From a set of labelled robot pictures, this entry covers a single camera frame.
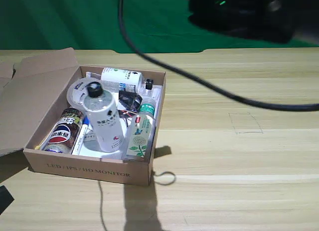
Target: white container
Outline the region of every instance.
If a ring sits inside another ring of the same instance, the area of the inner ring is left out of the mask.
[[[112,93],[103,90],[98,82],[90,83],[87,90],[88,95],[84,99],[83,107],[100,148],[103,152],[115,152],[124,140],[115,99]]]
[[[143,85],[141,73],[116,68],[104,68],[101,80],[103,87],[112,92],[137,93]]]

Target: wood grain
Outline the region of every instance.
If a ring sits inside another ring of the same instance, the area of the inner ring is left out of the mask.
[[[0,50],[0,61],[42,52]],[[134,54],[76,53],[80,64],[162,70]],[[319,101],[317,48],[153,56],[243,96]],[[247,107],[168,72],[157,147],[171,154],[158,154],[154,171],[169,173],[144,188],[24,169],[2,183],[15,201],[0,230],[318,231],[318,120]]]

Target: blue cap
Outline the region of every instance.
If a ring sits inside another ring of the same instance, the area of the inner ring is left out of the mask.
[[[84,118],[83,124],[86,124],[86,125],[90,124],[90,121],[87,116]]]

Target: pepsi can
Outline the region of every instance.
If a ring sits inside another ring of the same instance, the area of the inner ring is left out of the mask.
[[[74,108],[65,109],[44,150],[71,154],[83,119],[84,114],[81,111]]]

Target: white bottle cap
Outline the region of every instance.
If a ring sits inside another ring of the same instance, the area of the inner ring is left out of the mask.
[[[69,87],[68,93],[66,95],[69,104],[75,109],[84,112],[85,109],[83,108],[83,100],[88,94],[86,86],[91,82],[99,82],[99,81],[100,80],[95,78],[82,78],[76,81],[75,83],[73,83]]]

